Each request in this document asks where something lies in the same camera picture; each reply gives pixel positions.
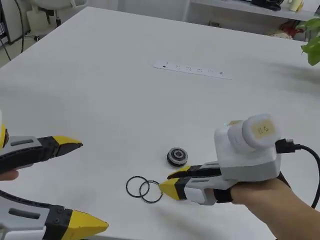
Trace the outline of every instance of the yellow plastic tip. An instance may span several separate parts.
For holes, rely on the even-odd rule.
[[[1,125],[0,130],[0,149],[2,149],[5,145],[5,138],[6,138],[6,126],[4,124]]]
[[[176,173],[179,173],[179,172],[186,172],[187,170],[189,170],[190,167],[191,167],[191,166],[184,166],[184,167],[180,168],[178,171],[175,171],[175,172],[171,173],[171,174],[169,175],[169,177],[170,177],[171,175],[176,174]]]
[[[52,136],[52,137],[60,145],[62,145],[62,144],[82,144],[81,141],[72,139],[72,138],[67,137],[67,136]]]
[[[180,200],[175,186],[178,179],[179,178],[172,178],[159,184],[160,191],[175,200]]]
[[[72,211],[70,223],[61,240],[80,240],[104,232],[109,224],[88,213]]]

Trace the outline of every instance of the label sticker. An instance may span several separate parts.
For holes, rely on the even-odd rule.
[[[241,122],[242,122],[242,120],[233,120],[233,121],[229,122],[228,126],[236,125],[236,124],[239,124]]]
[[[257,140],[276,133],[275,125],[269,119],[254,124],[251,129]]]

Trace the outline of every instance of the black rubber ring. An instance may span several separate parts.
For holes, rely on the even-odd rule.
[[[158,183],[157,181],[154,181],[154,180],[146,180],[144,183],[141,184],[141,186],[140,186],[140,188],[139,188],[139,193],[140,193],[140,196],[141,196],[141,198],[143,199],[143,201],[145,201],[145,202],[148,203],[148,204],[155,204],[155,203],[157,203],[157,202],[160,201],[160,199],[162,198],[162,196],[164,195],[164,193],[161,192],[160,197],[159,197],[157,200],[155,200],[155,201],[149,201],[149,200],[145,199],[145,198],[144,198],[145,195],[142,196],[141,190],[142,190],[143,185],[148,184],[148,186],[149,186],[148,192],[149,192],[149,190],[150,190],[150,183],[152,183],[152,184],[157,184],[157,185],[160,184],[160,183]]]
[[[128,184],[129,182],[132,180],[132,179],[142,179],[144,180],[145,182],[143,183],[143,185],[148,182],[148,180],[146,178],[144,178],[143,176],[133,176],[131,177],[128,181],[126,181],[126,184],[125,184],[125,190],[126,192],[133,198],[136,198],[136,199],[139,199],[139,198],[143,198],[145,195],[147,195],[149,193],[149,190],[150,190],[150,184],[148,182],[148,190],[144,193],[144,194],[141,194],[141,191],[139,191],[140,195],[133,195],[132,193],[129,192],[128,190]]]

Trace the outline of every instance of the power strip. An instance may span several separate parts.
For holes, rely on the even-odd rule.
[[[205,69],[201,67],[180,65],[172,62],[167,62],[167,61],[159,61],[153,66],[156,69],[164,69],[164,70],[176,71],[181,73],[196,74],[196,75],[208,76],[212,78],[232,80],[230,76],[227,76],[222,71],[215,71],[212,69]]]

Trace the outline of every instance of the green plant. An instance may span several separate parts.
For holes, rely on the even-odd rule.
[[[308,55],[309,64],[314,66],[320,62],[320,18],[314,18],[299,24],[297,28],[305,28],[306,31],[312,31],[316,34],[306,45],[301,46],[302,51]]]

